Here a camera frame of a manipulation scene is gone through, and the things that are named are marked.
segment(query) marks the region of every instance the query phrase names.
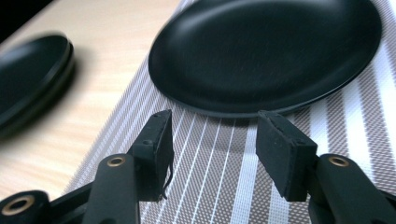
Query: wooden table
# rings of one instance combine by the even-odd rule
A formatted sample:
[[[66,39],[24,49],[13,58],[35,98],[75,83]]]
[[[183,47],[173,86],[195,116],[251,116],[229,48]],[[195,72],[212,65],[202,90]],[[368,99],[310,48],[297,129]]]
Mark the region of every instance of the wooden table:
[[[75,47],[77,75],[65,97],[24,132],[0,141],[0,200],[41,189],[64,193],[147,56],[177,0],[58,0],[0,45],[0,54],[46,32]]]

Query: stacked plates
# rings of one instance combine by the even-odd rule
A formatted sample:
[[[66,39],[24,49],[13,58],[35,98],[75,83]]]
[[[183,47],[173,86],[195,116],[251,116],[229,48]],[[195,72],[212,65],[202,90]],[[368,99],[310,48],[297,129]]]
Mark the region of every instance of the stacked plates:
[[[63,35],[42,36],[0,55],[0,137],[59,99],[73,65],[73,45]]]

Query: placemat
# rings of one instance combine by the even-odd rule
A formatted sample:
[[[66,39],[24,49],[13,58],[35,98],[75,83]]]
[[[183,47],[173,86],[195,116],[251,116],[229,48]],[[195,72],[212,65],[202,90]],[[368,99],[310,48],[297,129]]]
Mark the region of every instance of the placemat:
[[[180,12],[193,1],[182,0]],[[354,160],[396,194],[396,3],[374,0],[384,33],[373,61],[350,84],[288,115],[319,145],[318,155]],[[142,223],[310,223],[307,203],[287,203],[255,155],[256,120],[214,119],[162,96],[147,60],[122,95],[67,191],[94,179],[98,162],[128,150],[155,112],[173,110],[174,179],[168,200],[140,203]]]

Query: black oval plate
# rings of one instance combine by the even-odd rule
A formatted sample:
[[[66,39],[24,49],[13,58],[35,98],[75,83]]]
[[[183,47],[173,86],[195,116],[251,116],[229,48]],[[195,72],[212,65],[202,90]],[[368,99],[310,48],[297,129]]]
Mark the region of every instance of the black oval plate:
[[[148,69],[159,91],[203,114],[288,113],[356,77],[381,32],[369,0],[202,0],[159,33]]]
[[[73,64],[73,46],[62,35],[42,36],[0,55],[0,136],[59,96]]]

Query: white stripe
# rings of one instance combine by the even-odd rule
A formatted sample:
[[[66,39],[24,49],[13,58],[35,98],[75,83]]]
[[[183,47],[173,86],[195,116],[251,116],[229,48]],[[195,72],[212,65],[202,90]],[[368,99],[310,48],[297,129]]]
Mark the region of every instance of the white stripe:
[[[310,111],[311,139],[318,144],[317,155],[329,152],[329,139],[327,134],[327,105],[321,100],[311,105]]]
[[[225,174],[225,168],[227,167],[228,156],[230,155],[230,149],[231,149],[231,143],[233,142],[233,131],[234,130],[235,130],[235,120],[233,121],[233,130],[231,131],[230,142],[228,143],[228,148],[227,148],[227,155],[225,156],[225,162],[224,162],[224,165],[223,165],[223,169],[221,171],[221,178],[220,178],[219,188],[218,188],[218,192],[216,193],[216,200],[215,200],[215,205],[213,206],[213,211],[212,211],[212,216],[210,218],[210,223],[213,223],[213,219],[215,218],[215,214],[216,214],[216,209],[218,207],[220,190],[221,190],[222,181],[223,181],[224,174]]]
[[[150,94],[149,94],[149,96],[148,96],[148,99],[151,99],[150,96],[151,96],[152,93],[154,93],[154,89],[151,89]],[[111,152],[113,151],[113,148],[114,148],[114,144],[117,143],[117,142],[119,141],[120,138],[122,138],[123,141],[122,141],[122,143],[121,143],[121,146],[118,148],[118,153],[123,152],[123,150],[124,150],[126,144],[127,144],[127,143],[129,142],[129,140],[130,140],[129,138],[127,138],[127,137],[125,137],[125,136],[131,136],[132,132],[135,130],[135,126],[136,126],[136,123],[137,123],[138,121],[147,120],[147,119],[149,118],[149,116],[151,116],[152,111],[153,111],[155,105],[156,105],[157,102],[158,102],[158,99],[160,99],[160,94],[157,94],[157,96],[155,97],[154,103],[151,104],[151,106],[150,106],[148,112],[147,112],[144,108],[146,107],[146,104],[147,104],[149,101],[148,101],[148,100],[144,101],[144,103],[141,105],[141,109],[139,110],[139,112],[138,112],[137,115],[135,116],[135,118],[138,117],[138,118],[141,118],[141,119],[131,119],[132,113],[128,113],[128,114],[126,115],[125,120],[133,120],[133,123],[132,123],[132,125],[128,125],[128,129],[127,129],[128,133],[127,133],[126,135],[125,135],[125,134],[122,134],[122,131],[125,130],[125,125],[126,125],[126,124],[129,124],[129,122],[123,122],[123,123],[122,123],[121,128],[119,129],[119,131],[117,132],[117,134],[114,136],[114,139],[113,139],[113,141],[111,142],[111,145],[107,148],[107,153],[108,153],[108,154],[111,154]],[[144,115],[145,117],[142,117],[142,116],[141,116],[141,114],[142,114],[143,112],[147,112],[147,113],[145,113],[145,115]]]
[[[287,224],[289,222],[289,203],[280,197],[275,184],[271,187],[271,202],[268,216],[268,223]]]
[[[185,114],[186,114],[186,109],[183,109],[183,113],[181,113],[180,121],[178,122],[178,125],[177,125],[176,130],[175,130],[175,134],[174,134],[174,137],[173,137],[173,141],[174,142],[175,142],[175,139],[176,139],[176,137],[178,135],[178,130],[180,129],[181,121],[184,119],[184,115]]]
[[[187,137],[186,137],[186,140],[184,142],[183,148],[181,149],[180,157],[179,157],[179,159],[177,161],[177,165],[176,165],[176,168],[175,168],[175,171],[174,171],[173,180],[171,181],[171,183],[169,184],[168,188],[166,189],[166,194],[167,195],[169,195],[170,192],[172,191],[172,187],[173,187],[174,183],[176,182],[175,180],[178,178],[178,176],[177,176],[178,168],[179,168],[181,162],[183,161],[184,152],[186,150],[187,143],[189,142],[189,139],[190,139],[190,136],[191,136],[191,130],[192,130],[192,127],[194,126],[195,118],[196,118],[196,114],[194,114],[194,117],[192,118],[192,122],[191,122],[191,126],[190,126],[190,129],[189,129],[189,132],[187,133]],[[163,202],[163,205],[161,206],[160,213],[157,216],[156,223],[160,223],[161,217],[163,217],[163,210],[164,210],[165,206],[167,205],[167,202],[168,202],[167,200]]]
[[[350,159],[355,161],[371,180],[374,180],[361,111],[358,80],[355,79],[345,86],[342,95],[346,114],[346,138]]]
[[[396,21],[396,1],[395,0],[388,0],[390,9],[393,14],[393,19]]]
[[[396,161],[396,90],[386,43],[383,43],[374,58],[375,81],[379,88],[379,97],[388,130],[390,147]]]
[[[257,122],[252,120],[247,129],[245,153],[242,159],[238,186],[233,201],[231,223],[248,223],[258,163],[256,155],[256,132]]]
[[[209,173],[210,163],[212,162],[213,152],[215,151],[216,143],[218,142],[220,125],[221,125],[221,120],[219,121],[218,130],[216,131],[215,142],[213,143],[212,151],[210,152],[209,162],[207,163],[206,170],[205,170],[204,181],[203,181],[203,183],[201,185],[201,189],[199,191],[198,200],[197,200],[197,203],[195,204],[194,213],[192,215],[192,222],[191,223],[195,222],[195,217],[196,217],[197,212],[198,212],[199,203],[201,201],[202,193],[204,192],[207,174]]]
[[[138,76],[137,83],[140,83],[142,80],[145,80],[145,79],[143,79],[144,76],[141,74],[146,71],[148,71],[147,58],[144,61],[143,66],[139,69],[140,76]],[[144,91],[148,87],[147,84],[148,84],[148,78],[145,80],[145,83],[143,84],[143,88],[141,88],[139,90]],[[107,121],[107,123],[109,124],[109,127],[108,127],[108,125],[106,125],[106,127],[107,127],[106,132],[101,134],[100,145],[98,147],[96,147],[94,150],[91,150],[91,151],[93,151],[93,153],[90,155],[89,162],[87,162],[87,164],[84,167],[85,170],[88,170],[88,171],[94,170],[93,166],[97,165],[97,162],[100,159],[99,156],[101,155],[102,151],[105,149],[105,145],[106,145],[107,141],[109,140],[109,136],[113,133],[114,129],[117,127],[117,124],[120,121],[120,119],[124,119],[124,113],[126,112],[126,109],[131,108],[128,106],[128,102],[131,100],[130,97],[131,97],[130,94],[124,94],[122,96],[121,101],[120,101],[120,102],[122,102],[122,104],[119,103],[117,105],[117,109],[118,109],[117,113],[115,113],[115,111],[113,112],[113,114],[115,113],[115,115],[116,115],[115,119],[114,120],[110,119]],[[78,182],[76,183],[76,187],[82,186],[83,183],[87,182],[87,179],[92,179],[92,178],[93,178],[93,176],[89,172],[84,172],[79,177]]]
[[[205,130],[206,130],[206,125],[207,125],[207,119],[208,119],[208,117],[206,117],[204,129],[202,130],[201,137],[200,137],[199,143],[198,143],[198,147],[197,147],[196,150],[195,150],[194,159],[192,160],[192,165],[191,165],[191,168],[190,168],[190,171],[189,171],[189,175],[187,176],[186,184],[184,185],[183,193],[181,194],[181,199],[180,199],[180,201],[178,202],[178,205],[177,205],[177,210],[176,210],[176,214],[175,214],[173,223],[177,223],[178,214],[180,214],[181,205],[182,205],[183,202],[184,202],[184,197],[186,196],[187,188],[188,188],[188,186],[189,186],[189,184],[190,184],[191,175],[192,175],[192,172],[193,172],[193,170],[194,170],[194,166],[195,166],[195,162],[196,162],[196,159],[197,159],[197,156],[198,156],[198,152],[201,150],[202,140],[204,139],[204,136],[205,136]]]

